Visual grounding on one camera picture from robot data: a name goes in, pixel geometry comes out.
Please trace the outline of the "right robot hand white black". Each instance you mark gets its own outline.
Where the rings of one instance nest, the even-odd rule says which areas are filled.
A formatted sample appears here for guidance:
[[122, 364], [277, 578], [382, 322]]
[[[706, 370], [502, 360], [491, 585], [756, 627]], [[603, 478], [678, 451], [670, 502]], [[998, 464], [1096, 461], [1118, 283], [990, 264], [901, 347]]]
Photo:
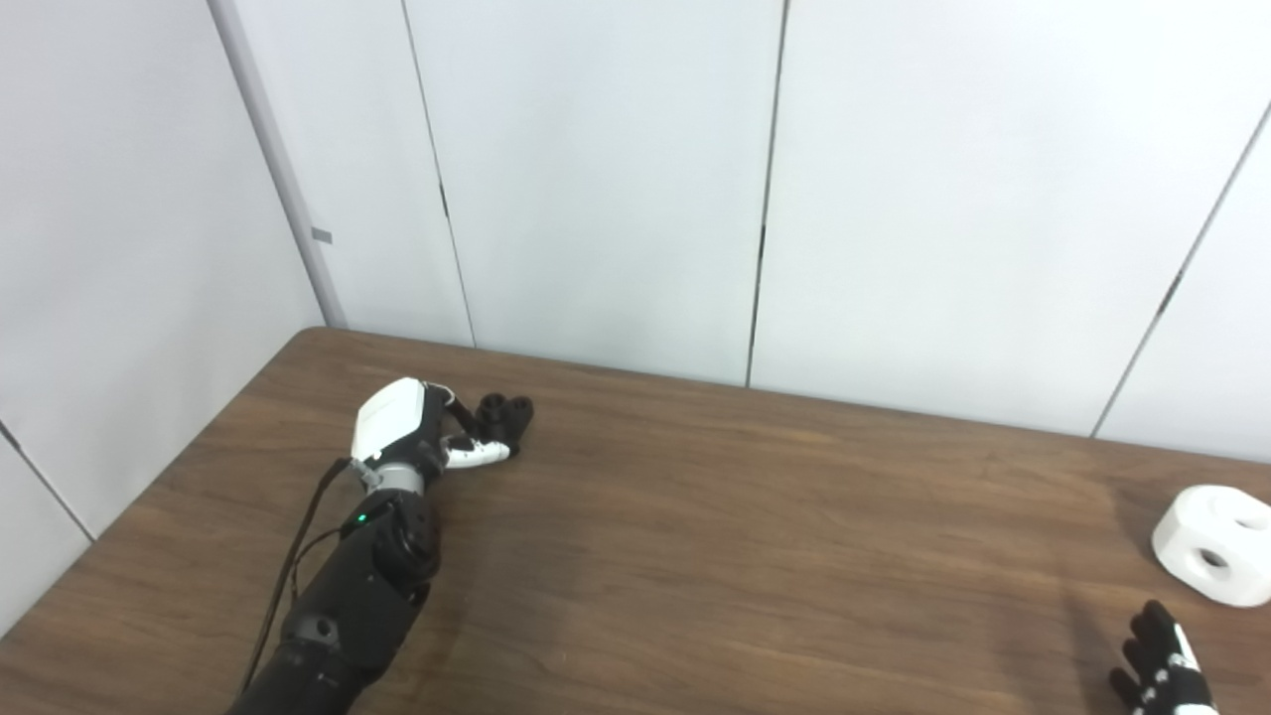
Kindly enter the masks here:
[[1108, 685], [1129, 714], [1216, 714], [1188, 634], [1158, 599], [1149, 599], [1130, 621], [1122, 644], [1124, 665]]

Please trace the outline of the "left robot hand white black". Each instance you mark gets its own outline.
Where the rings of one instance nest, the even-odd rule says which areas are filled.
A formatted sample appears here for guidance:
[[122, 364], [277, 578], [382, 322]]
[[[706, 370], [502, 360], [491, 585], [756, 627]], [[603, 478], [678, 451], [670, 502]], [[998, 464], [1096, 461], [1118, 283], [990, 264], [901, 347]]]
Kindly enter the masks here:
[[508, 461], [519, 452], [517, 444], [491, 436], [450, 386], [398, 378], [358, 408], [351, 458], [384, 485], [393, 465], [428, 481], [449, 470]]

